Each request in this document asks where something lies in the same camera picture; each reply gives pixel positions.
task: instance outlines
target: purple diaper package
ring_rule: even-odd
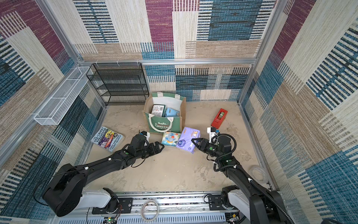
[[[195,145],[192,143],[192,138],[200,138],[200,131],[197,129],[184,127],[176,147],[194,154]]]

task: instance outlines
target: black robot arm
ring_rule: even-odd
[[[230,143],[231,140],[234,141],[233,149]],[[232,155],[236,148],[236,141],[231,135],[219,133],[211,139],[213,143],[210,143],[205,138],[192,139],[192,142],[200,151],[216,157],[214,171],[223,172],[226,177],[235,183],[235,186],[223,188],[221,197],[224,207],[237,206],[232,205],[228,193],[231,190],[239,189],[248,199],[250,210],[247,216],[249,216],[251,224],[293,223],[287,214],[280,194],[277,191],[269,191],[257,183]]]
[[[49,182],[43,191],[42,198],[61,217],[70,213],[78,205],[82,197],[82,189],[90,182],[113,171],[122,170],[135,163],[138,158],[148,158],[160,153],[164,145],[159,142],[148,143],[146,137],[137,134],[132,138],[130,144],[125,145],[121,150],[111,156],[94,161],[92,163],[72,166],[63,165],[54,178]],[[116,208],[116,196],[113,196]]]

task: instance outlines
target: patterned wall panel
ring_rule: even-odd
[[[119,60],[255,57],[276,0],[48,2],[84,60]]]
[[[143,66],[151,92],[170,92],[187,101],[237,100],[250,64]]]
[[[289,0],[242,102],[296,223],[358,223],[358,2]]]
[[[0,145],[73,65],[34,0],[1,1]]]
[[[33,189],[62,165],[79,164],[101,112],[101,102],[86,84],[58,126],[34,127],[0,170],[1,222],[47,219],[50,208],[35,202]],[[36,192],[38,200],[45,185]]]

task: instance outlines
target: red tape dispenser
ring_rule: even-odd
[[[227,110],[220,108],[219,113],[216,115],[215,119],[211,123],[211,126],[219,129],[220,125],[223,123],[227,115]]]

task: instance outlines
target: white wire basket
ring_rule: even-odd
[[[34,117],[40,125],[58,125],[92,75],[89,67],[77,67]]]

